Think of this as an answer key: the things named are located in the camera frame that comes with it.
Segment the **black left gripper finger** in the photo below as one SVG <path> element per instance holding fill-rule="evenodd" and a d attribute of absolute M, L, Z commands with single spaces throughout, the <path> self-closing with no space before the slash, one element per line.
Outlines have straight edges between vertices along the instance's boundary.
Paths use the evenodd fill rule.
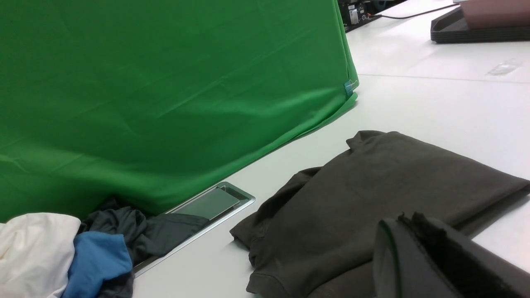
<path fill-rule="evenodd" d="M 373 286 L 377 298 L 530 296 L 528 272 L 420 213 L 377 224 Z"/>

